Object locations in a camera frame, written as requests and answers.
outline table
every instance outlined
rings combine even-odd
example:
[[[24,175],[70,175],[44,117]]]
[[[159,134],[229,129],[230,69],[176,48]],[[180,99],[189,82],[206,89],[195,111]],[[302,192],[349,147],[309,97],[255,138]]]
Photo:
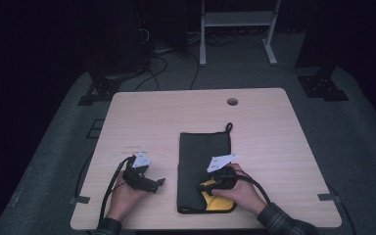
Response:
[[[229,99],[238,104],[231,106]],[[259,228],[241,208],[225,214],[180,214],[176,182],[181,132],[222,131],[232,122],[236,163],[261,184],[270,200],[290,216],[318,227],[337,227],[341,218],[333,201],[320,201],[329,191],[307,144],[286,92],[280,88],[118,93],[109,108],[94,157],[70,225],[97,227],[106,188],[118,164],[146,151],[153,161],[151,179],[166,178],[157,194],[137,205],[123,229]]]
[[[273,11],[260,12],[206,12],[205,1],[202,1],[201,10],[201,43],[200,43],[200,65],[207,64],[206,55],[206,27],[210,26],[257,26],[268,25],[267,37],[262,40],[268,61],[272,66],[277,66],[277,60],[271,49],[271,39],[277,16],[279,15],[281,0],[275,0]]]

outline white tag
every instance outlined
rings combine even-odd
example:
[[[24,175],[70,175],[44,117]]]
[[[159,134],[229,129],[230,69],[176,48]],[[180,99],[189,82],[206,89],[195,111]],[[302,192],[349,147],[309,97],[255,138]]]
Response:
[[[133,168],[137,168],[137,167],[145,166],[145,165],[150,165],[151,163],[152,163],[152,161],[150,159],[148,159],[148,157],[146,156],[146,152],[139,152],[136,155],[136,160],[133,163]]]
[[[218,169],[221,169],[225,167],[227,164],[229,164],[231,161],[235,160],[237,158],[237,155],[225,155],[220,157],[212,157],[211,163],[209,167],[207,168],[207,172],[213,172]]]

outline black fabric case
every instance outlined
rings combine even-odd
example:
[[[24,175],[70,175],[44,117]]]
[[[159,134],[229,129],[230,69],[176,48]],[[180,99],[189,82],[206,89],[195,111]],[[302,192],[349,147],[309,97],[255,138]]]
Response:
[[[206,211],[207,202],[199,190],[200,184],[210,179],[207,168],[212,157],[231,154],[230,131],[232,127],[233,124],[228,123],[225,131],[222,132],[180,134],[176,200],[178,212],[232,211]]]

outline shirt sleeve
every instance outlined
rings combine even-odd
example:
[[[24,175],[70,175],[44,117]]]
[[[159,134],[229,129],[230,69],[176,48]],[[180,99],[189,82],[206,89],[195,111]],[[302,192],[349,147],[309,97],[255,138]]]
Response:
[[[312,224],[291,218],[273,203],[258,215],[258,221],[272,235],[322,235]]]
[[[94,235],[118,235],[121,230],[121,223],[115,219],[105,217],[97,226]]]

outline handheld controller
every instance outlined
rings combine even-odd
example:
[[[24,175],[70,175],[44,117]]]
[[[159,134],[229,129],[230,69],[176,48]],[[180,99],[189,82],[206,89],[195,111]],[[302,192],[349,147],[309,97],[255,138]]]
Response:
[[[234,168],[225,166],[221,169],[209,173],[213,184],[201,185],[201,191],[206,191],[212,196],[212,189],[232,189],[237,183],[237,174]]]
[[[134,167],[134,162],[136,156],[129,158],[126,164],[126,170],[123,173],[123,179],[126,181],[127,185],[134,189],[140,189],[146,192],[156,193],[158,188],[162,186],[165,179],[159,179],[154,181],[152,179],[146,178],[144,173],[148,169],[148,165]]]

